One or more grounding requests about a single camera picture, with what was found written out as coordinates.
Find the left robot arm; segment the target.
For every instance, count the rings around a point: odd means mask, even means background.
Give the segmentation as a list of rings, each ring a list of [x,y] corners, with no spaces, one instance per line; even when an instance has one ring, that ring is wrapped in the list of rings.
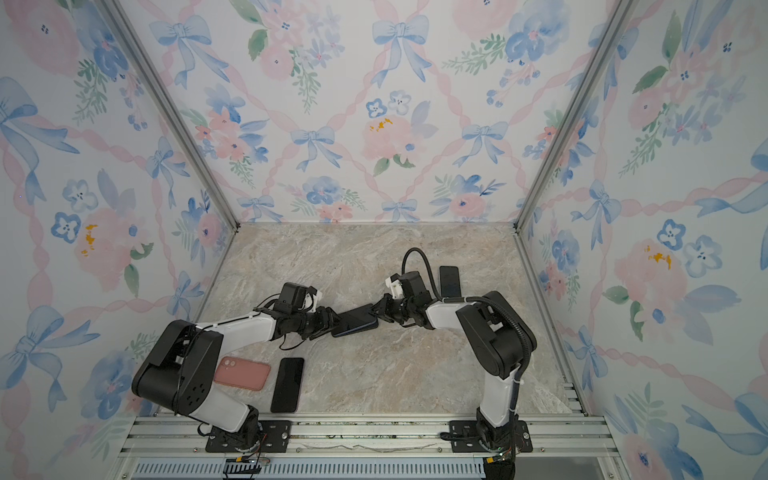
[[[250,409],[214,385],[221,359],[290,333],[314,340],[339,323],[339,314],[328,307],[291,314],[261,308],[211,324],[174,320],[135,373],[131,391],[176,414],[235,433],[246,423]]]

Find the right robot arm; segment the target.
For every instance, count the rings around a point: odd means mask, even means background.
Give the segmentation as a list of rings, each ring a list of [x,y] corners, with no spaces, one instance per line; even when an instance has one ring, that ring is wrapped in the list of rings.
[[[537,348],[537,339],[500,292],[441,300],[386,294],[373,304],[371,314],[403,327],[415,325],[464,334],[485,371],[477,410],[479,431],[488,444],[514,431],[522,376]]]

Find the pink phone case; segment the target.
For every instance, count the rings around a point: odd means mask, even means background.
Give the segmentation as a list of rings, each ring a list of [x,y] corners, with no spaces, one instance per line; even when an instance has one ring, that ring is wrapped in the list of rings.
[[[268,364],[248,359],[225,356],[215,371],[214,382],[249,391],[261,391],[269,377],[271,367]]]

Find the aluminium rail frame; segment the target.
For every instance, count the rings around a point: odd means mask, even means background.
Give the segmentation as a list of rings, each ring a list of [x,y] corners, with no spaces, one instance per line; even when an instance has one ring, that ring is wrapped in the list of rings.
[[[469,417],[266,415],[262,447],[243,461],[207,450],[204,428],[161,415],[134,421],[111,479],[626,479],[606,421],[522,419],[516,447],[483,449]]]

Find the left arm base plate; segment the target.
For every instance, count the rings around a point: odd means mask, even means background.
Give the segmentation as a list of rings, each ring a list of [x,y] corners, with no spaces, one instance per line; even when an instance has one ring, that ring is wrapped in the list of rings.
[[[293,423],[289,420],[259,420],[246,423],[235,433],[213,427],[207,434],[207,453],[286,453]]]

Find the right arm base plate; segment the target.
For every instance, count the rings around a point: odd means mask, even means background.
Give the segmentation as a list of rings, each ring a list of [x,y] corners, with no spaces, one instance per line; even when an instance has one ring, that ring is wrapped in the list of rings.
[[[531,434],[523,420],[511,420],[505,426],[493,427],[481,420],[452,420],[440,439],[451,444],[453,453],[502,454],[514,448],[516,453],[533,451]]]

